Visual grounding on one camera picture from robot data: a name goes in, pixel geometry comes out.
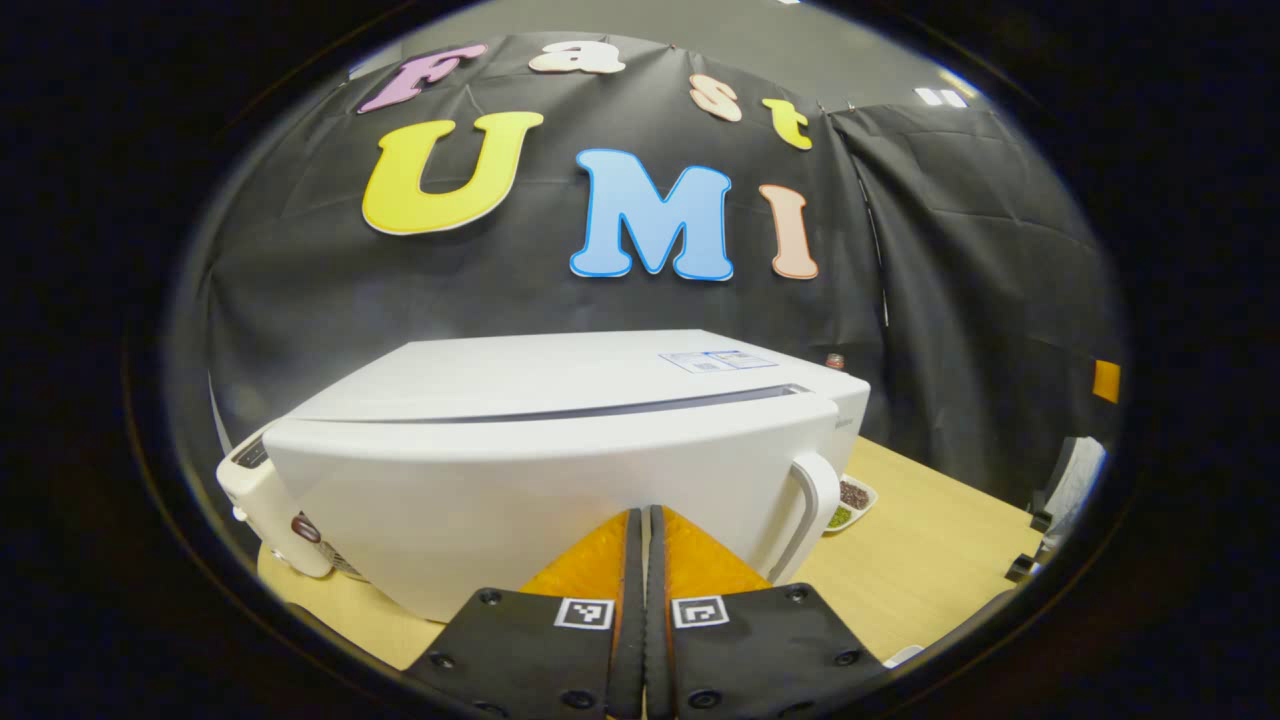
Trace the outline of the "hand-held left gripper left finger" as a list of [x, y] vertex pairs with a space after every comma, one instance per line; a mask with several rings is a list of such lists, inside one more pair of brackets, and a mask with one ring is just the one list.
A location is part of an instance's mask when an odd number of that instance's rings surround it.
[[613, 516], [517, 591], [475, 591], [404, 678], [492, 719], [639, 717], [643, 519]]

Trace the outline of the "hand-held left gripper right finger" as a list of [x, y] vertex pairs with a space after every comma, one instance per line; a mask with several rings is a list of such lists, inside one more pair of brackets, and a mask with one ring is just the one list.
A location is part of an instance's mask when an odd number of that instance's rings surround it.
[[884, 665], [808, 583], [772, 585], [673, 510], [650, 509], [650, 719], [824, 719]]

